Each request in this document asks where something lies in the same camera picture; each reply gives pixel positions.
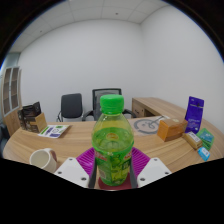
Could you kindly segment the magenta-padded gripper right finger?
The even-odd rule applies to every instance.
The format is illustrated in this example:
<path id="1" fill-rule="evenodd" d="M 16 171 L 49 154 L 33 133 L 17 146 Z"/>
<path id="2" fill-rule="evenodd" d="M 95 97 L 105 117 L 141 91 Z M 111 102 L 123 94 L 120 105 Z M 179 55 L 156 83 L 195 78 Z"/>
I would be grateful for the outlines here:
<path id="1" fill-rule="evenodd" d="M 150 158 L 137 148 L 132 148 L 130 182 L 132 188 L 140 188 L 157 181 L 171 171 L 157 157 Z"/>

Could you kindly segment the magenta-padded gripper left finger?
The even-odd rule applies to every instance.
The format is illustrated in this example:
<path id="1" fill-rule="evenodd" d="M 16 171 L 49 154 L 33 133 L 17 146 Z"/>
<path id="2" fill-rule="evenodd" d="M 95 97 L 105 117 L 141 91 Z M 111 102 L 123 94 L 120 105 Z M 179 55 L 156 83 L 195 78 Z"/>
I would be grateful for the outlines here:
<path id="1" fill-rule="evenodd" d="M 96 182 L 97 165 L 93 148 L 77 158 L 68 157 L 55 171 L 55 175 L 84 188 L 93 188 Z"/>

